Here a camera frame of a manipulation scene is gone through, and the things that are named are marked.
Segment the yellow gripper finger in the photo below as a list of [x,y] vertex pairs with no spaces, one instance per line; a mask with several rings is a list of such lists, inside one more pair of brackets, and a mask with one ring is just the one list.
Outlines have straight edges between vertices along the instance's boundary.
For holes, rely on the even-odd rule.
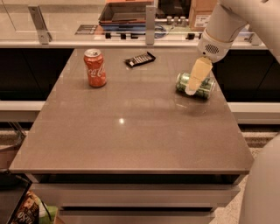
[[201,83],[209,75],[212,67],[213,63],[209,58],[200,57],[195,61],[189,77],[189,81],[185,87],[185,92],[188,95],[195,94],[195,92],[199,89]]

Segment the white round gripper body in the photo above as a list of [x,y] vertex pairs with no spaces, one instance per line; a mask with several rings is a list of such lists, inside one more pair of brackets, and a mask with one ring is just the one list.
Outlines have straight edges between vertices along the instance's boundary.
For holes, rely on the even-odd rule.
[[232,44],[232,39],[216,38],[204,30],[198,43],[198,53],[200,57],[216,63],[227,55]]

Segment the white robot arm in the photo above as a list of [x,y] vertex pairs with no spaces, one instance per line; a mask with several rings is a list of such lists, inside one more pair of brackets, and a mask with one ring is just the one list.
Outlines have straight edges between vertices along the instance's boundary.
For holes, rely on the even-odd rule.
[[[222,60],[246,25],[279,57],[279,0],[218,0],[198,43],[196,60],[185,92],[194,94],[212,64]],[[259,152],[244,188],[239,224],[280,224],[280,137]]]

